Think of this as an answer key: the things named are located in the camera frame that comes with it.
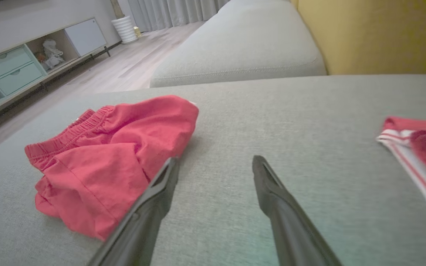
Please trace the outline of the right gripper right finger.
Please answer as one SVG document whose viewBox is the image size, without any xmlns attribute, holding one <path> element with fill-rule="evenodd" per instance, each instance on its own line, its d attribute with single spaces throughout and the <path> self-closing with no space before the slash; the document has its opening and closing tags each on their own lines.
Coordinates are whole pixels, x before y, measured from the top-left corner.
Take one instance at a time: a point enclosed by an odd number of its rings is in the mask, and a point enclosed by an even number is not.
<svg viewBox="0 0 426 266">
<path fill-rule="evenodd" d="M 341 262 L 263 156 L 253 157 L 259 207 L 270 219 L 281 266 L 340 266 Z"/>
</svg>

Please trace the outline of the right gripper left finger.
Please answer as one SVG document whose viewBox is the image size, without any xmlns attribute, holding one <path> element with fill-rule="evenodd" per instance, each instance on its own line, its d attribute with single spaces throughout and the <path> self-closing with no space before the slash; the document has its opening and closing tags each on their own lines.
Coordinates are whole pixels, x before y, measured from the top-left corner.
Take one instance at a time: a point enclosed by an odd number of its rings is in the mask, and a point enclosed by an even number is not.
<svg viewBox="0 0 426 266">
<path fill-rule="evenodd" d="M 168 158 L 88 266 L 149 266 L 178 179 L 179 159 Z"/>
</svg>

